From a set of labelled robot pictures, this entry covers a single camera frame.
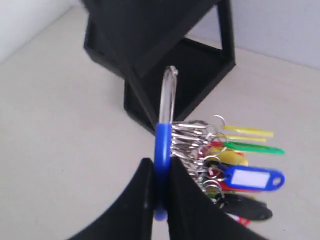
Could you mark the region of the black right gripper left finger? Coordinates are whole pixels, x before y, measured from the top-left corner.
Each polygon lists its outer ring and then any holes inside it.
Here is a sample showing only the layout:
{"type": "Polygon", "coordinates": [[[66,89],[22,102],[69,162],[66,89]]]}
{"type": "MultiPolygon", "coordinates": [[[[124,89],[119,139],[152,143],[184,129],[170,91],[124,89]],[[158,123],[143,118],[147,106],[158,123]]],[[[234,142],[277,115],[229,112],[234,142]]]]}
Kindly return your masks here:
{"type": "Polygon", "coordinates": [[[143,158],[116,201],[72,240],[150,240],[155,207],[154,164],[143,158]]]}

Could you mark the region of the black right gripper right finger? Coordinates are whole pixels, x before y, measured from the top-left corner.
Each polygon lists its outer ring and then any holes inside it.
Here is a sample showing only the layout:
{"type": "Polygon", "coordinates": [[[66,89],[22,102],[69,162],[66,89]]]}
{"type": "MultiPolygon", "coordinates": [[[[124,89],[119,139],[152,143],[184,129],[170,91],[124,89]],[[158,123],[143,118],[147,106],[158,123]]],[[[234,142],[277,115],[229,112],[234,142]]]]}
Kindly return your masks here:
{"type": "Polygon", "coordinates": [[[166,207],[171,240],[265,239],[214,205],[177,157],[170,160],[166,207]]]}

